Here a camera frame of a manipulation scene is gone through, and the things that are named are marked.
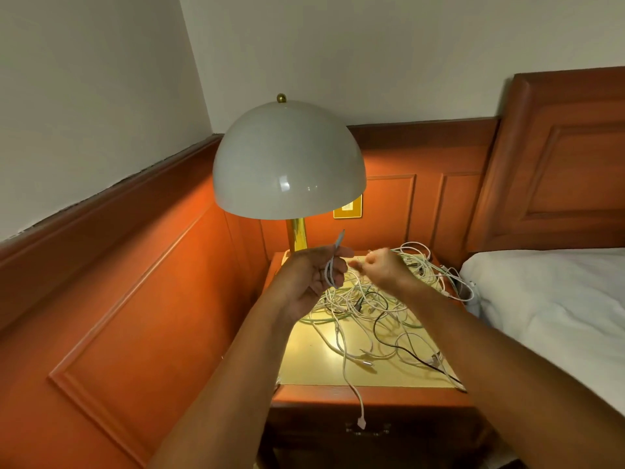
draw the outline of table lamp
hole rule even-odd
[[[339,118],[283,93],[230,126],[213,166],[217,204],[238,216],[286,220],[292,252],[308,246],[306,216],[349,204],[366,184],[360,148]]]

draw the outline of lamp stem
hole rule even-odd
[[[308,248],[304,218],[286,220],[286,230],[289,235],[289,249],[292,253]]]

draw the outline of headboard panel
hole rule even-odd
[[[625,67],[514,76],[469,251],[625,246]]]

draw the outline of hand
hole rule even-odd
[[[361,275],[368,276],[371,283],[396,298],[399,298],[398,294],[401,294],[401,290],[406,286],[414,282],[420,283],[401,257],[387,248],[369,252],[364,262],[352,260],[349,266]]]
[[[336,249],[334,245],[308,248],[293,253],[271,281],[267,291],[285,300],[285,313],[293,323],[309,313],[323,292],[329,288],[324,269],[332,256],[334,256],[332,277],[337,287],[341,287],[348,265],[339,257],[353,257],[354,251],[347,247]]]

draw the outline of left hand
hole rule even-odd
[[[293,323],[310,312],[329,286],[324,277],[326,263],[334,256],[332,277],[341,287],[348,264],[340,257],[351,258],[354,251],[347,247],[327,245],[293,253],[271,281],[268,292],[285,300],[284,312]]]

